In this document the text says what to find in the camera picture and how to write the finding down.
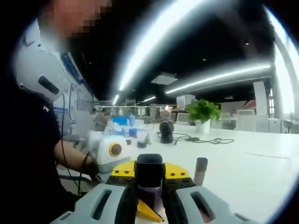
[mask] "gray cylinder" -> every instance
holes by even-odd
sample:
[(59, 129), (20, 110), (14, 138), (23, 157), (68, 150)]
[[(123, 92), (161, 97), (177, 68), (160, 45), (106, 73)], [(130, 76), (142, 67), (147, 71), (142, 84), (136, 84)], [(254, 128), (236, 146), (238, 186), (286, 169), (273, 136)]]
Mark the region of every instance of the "gray cylinder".
[(207, 158), (197, 158), (194, 174), (194, 183), (196, 186), (202, 186), (207, 168)]

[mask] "black t-shirt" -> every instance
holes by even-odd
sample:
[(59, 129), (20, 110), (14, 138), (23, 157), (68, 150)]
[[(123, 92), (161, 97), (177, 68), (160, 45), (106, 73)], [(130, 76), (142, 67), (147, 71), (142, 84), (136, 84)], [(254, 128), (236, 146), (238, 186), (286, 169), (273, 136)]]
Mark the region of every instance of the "black t-shirt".
[(3, 206), (14, 219), (49, 223), (69, 206), (55, 165), (54, 146), (61, 136), (53, 106), (20, 90), (11, 76), (2, 77), (0, 85)]

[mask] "window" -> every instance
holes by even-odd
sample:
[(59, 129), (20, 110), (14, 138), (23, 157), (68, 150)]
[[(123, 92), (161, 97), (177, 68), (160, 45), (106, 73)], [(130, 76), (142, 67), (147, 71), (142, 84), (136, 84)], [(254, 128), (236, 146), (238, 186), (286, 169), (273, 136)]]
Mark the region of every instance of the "window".
[(270, 94), (269, 94), (269, 117), (270, 118), (274, 117), (274, 99), (273, 99), (272, 89), (270, 90)]

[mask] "green plant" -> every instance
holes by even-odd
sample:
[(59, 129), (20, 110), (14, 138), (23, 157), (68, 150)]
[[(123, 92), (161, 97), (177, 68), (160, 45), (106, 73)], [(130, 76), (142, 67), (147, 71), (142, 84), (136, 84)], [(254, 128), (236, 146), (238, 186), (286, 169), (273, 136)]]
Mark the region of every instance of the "green plant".
[(201, 120), (203, 124), (209, 119), (218, 120), (220, 118), (221, 110), (219, 106), (204, 99), (195, 100), (186, 108), (189, 112), (190, 121)]

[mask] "wall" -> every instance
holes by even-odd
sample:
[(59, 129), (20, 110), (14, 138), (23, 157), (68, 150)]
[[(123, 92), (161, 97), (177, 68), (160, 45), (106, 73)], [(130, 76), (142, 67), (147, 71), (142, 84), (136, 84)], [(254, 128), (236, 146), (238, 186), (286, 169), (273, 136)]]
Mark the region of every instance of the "wall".
[(221, 103), (221, 109), (224, 113), (235, 114), (238, 110), (256, 109), (256, 101), (236, 101), (236, 102), (224, 102)]
[[(63, 75), (66, 80), (68, 80), (68, 86), (66, 88), (66, 93), (64, 93), (65, 101), (63, 101), (63, 97), (61, 96), (54, 102), (54, 110), (55, 113), (60, 113), (63, 112), (64, 107), (66, 112), (65, 115), (67, 116), (65, 118), (69, 118), (71, 123), (76, 123), (75, 112), (78, 110), (91, 111), (94, 96), (75, 65), (71, 54), (60, 53), (62, 48), (57, 48), (57, 46), (60, 46), (57, 39), (49, 38), (49, 35), (41, 35), (37, 20), (29, 26), (25, 35), (27, 42), (33, 43), (31, 46), (31, 54), (34, 54), (34, 50), (43, 50), (52, 54), (57, 59), (57, 63), (62, 66), (64, 70), (64, 72), (62, 72), (64, 73)], [(46, 61), (38, 61), (37, 58), (36, 63), (39, 68), (51, 69)]]

